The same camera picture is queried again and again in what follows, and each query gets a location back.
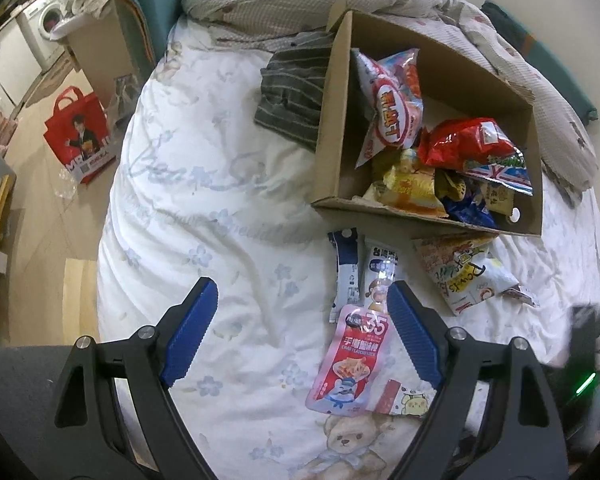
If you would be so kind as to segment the yellow puppy snack packet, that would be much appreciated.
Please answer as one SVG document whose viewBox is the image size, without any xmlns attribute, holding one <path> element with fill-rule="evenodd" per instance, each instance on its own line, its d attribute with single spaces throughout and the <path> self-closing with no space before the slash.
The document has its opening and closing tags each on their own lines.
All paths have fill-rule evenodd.
<svg viewBox="0 0 600 480">
<path fill-rule="evenodd" d="M 390 379 L 373 411 L 383 415 L 422 418 L 428 413 L 435 396 L 436 392 L 432 389 L 419 391 Z"/>
</svg>

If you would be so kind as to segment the brown white snack bar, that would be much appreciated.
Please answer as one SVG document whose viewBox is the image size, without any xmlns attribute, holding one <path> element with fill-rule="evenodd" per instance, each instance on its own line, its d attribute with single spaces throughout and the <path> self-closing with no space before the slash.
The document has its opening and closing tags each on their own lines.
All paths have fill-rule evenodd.
<svg viewBox="0 0 600 480">
<path fill-rule="evenodd" d="M 532 308 L 536 308 L 539 305 L 538 298 L 536 298 L 530 290 L 524 288 L 521 284 L 515 285 L 503 292 L 504 296 L 516 299 L 523 304 L 528 304 Z"/>
</svg>

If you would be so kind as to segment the white chips bag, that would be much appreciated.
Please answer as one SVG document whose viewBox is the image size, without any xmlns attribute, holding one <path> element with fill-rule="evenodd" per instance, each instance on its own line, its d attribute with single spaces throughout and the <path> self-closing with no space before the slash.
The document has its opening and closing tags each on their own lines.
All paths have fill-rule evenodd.
<svg viewBox="0 0 600 480">
<path fill-rule="evenodd" d="M 491 252 L 494 240 L 494 236 L 470 234 L 413 240 L 422 266 L 455 315 L 519 285 Z"/>
</svg>

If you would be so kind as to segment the pink seafood stick pouch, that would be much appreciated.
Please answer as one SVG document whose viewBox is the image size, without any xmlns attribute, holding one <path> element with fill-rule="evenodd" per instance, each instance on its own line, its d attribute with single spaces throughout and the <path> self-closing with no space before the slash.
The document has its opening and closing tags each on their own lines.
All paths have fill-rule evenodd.
<svg viewBox="0 0 600 480">
<path fill-rule="evenodd" d="M 388 314 L 353 304 L 344 306 L 306 397 L 306 407 L 314 412 L 349 417 L 367 411 L 390 326 Z"/>
</svg>

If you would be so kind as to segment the white cartoon snack packet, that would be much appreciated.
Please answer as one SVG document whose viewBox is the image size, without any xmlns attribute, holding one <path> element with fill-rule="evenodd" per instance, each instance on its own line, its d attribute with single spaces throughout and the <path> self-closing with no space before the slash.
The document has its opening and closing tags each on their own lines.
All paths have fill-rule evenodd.
<svg viewBox="0 0 600 480">
<path fill-rule="evenodd" d="M 361 299 L 363 307 L 388 312 L 389 287 L 403 276 L 400 254 L 396 248 L 366 237 Z"/>
</svg>

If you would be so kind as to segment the blue white milk packet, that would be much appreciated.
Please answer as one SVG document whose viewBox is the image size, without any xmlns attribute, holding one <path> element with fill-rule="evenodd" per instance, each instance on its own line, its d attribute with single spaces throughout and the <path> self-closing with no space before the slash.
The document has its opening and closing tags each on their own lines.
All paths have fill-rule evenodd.
<svg viewBox="0 0 600 480">
<path fill-rule="evenodd" d="M 347 304 L 360 304 L 360 270 L 358 270 L 358 231 L 355 228 L 328 233 L 336 255 L 336 292 L 329 312 L 329 322 L 338 321 Z"/>
</svg>

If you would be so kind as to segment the blue union jack bag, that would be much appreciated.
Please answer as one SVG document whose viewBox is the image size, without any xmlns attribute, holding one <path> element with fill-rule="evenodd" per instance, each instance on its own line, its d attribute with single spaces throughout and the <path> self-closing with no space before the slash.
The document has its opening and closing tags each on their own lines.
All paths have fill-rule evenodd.
<svg viewBox="0 0 600 480">
<path fill-rule="evenodd" d="M 483 182 L 497 184 L 527 196 L 533 195 L 526 160 L 520 151 L 508 156 L 489 156 L 486 162 L 465 162 L 462 174 Z"/>
</svg>

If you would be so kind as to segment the red cartoon snack bag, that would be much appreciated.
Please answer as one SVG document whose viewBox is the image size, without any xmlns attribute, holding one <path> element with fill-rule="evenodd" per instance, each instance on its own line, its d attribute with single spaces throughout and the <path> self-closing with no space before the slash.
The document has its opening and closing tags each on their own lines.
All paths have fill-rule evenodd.
<svg viewBox="0 0 600 480">
<path fill-rule="evenodd" d="M 422 129 L 417 154 L 426 166 L 463 170 L 468 162 L 484 165 L 506 158 L 516 146 L 492 118 L 449 119 Z"/>
</svg>

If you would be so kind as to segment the white floral bed sheet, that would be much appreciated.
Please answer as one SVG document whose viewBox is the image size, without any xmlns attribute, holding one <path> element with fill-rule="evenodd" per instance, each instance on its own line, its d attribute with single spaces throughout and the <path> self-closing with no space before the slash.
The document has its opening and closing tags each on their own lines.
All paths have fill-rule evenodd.
<svg viewBox="0 0 600 480">
<path fill-rule="evenodd" d="M 414 413 L 330 417 L 306 408 L 334 329 L 336 256 L 328 233 L 355 228 L 394 248 L 419 300 L 476 339 L 527 338 L 542 362 L 565 356 L 570 310 L 600 307 L 600 210 L 543 184 L 540 236 L 492 250 L 534 298 L 495 297 L 452 314 L 413 240 L 445 226 L 318 210 L 314 156 L 253 120 L 268 52 L 218 48 L 180 18 L 144 85 L 121 149 L 98 252 L 99 333 L 155 324 L 198 278 L 219 307 L 188 374 L 171 391 L 221 479 L 385 479 L 419 426 Z"/>
</svg>

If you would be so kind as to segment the blue snack bag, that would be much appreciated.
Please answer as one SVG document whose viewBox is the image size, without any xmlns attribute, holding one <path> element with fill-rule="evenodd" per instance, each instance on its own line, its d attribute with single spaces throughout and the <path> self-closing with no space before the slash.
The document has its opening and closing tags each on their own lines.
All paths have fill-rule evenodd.
<svg viewBox="0 0 600 480">
<path fill-rule="evenodd" d="M 472 226 L 496 228 L 495 220 L 486 208 L 486 200 L 478 188 L 467 180 L 446 179 L 437 187 L 437 196 L 451 219 Z"/>
</svg>

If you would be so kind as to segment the tan peanut snack packet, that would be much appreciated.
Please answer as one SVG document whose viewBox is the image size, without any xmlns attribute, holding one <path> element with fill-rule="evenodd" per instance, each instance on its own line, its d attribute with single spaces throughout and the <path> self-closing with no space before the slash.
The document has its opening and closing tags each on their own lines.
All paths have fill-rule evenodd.
<svg viewBox="0 0 600 480">
<path fill-rule="evenodd" d="M 486 202 L 486 209 L 496 214 L 509 217 L 514 210 L 515 192 L 504 185 L 483 183 L 481 194 Z"/>
</svg>

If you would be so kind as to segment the red shopping bag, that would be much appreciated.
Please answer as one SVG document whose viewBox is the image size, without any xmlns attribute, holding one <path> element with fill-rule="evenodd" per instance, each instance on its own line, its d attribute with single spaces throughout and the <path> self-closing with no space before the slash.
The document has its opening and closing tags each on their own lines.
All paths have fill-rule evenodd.
<svg viewBox="0 0 600 480">
<path fill-rule="evenodd" d="M 76 183 L 90 183 L 116 158 L 107 118 L 95 92 L 65 88 L 45 127 L 47 145 Z"/>
</svg>

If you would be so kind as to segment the brown cardboard box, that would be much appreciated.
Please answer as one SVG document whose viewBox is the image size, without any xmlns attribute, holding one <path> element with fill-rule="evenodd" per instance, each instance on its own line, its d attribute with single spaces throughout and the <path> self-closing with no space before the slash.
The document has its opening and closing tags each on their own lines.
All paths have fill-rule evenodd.
<svg viewBox="0 0 600 480">
<path fill-rule="evenodd" d="M 372 168 L 356 163 L 368 121 L 358 96 L 360 85 L 351 51 L 358 48 L 370 58 L 385 58 L 415 47 L 419 50 L 417 70 L 428 129 L 445 119 L 490 117 L 524 154 L 533 193 L 516 196 L 514 206 L 519 219 L 499 216 L 496 232 L 541 235 L 543 182 L 538 134 L 532 106 L 518 91 L 445 44 L 379 16 L 350 10 L 343 0 L 332 5 L 327 29 L 335 38 L 315 152 L 310 198 L 313 207 L 365 212 L 401 221 L 411 217 L 406 211 L 363 200 L 372 183 Z"/>
</svg>

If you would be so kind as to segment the striped grey garment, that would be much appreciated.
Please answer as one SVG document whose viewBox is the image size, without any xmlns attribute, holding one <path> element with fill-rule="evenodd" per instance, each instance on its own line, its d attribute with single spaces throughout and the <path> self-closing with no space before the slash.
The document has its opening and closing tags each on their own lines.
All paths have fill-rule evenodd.
<svg viewBox="0 0 600 480">
<path fill-rule="evenodd" d="M 302 32 L 261 70 L 254 122 L 314 152 L 334 35 Z"/>
</svg>

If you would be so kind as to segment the beige checkered quilt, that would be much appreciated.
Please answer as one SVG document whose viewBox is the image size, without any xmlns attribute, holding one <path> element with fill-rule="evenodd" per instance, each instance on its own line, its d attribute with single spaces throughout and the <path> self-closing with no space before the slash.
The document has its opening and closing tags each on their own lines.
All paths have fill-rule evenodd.
<svg viewBox="0 0 600 480">
<path fill-rule="evenodd" d="M 182 0 L 193 20 L 211 24 L 216 41 L 274 51 L 287 37 L 325 28 L 337 0 Z M 520 92 L 533 106 L 542 162 L 564 188 L 592 188 L 598 163 L 576 111 L 535 67 L 466 0 L 344 0 L 446 44 Z"/>
</svg>

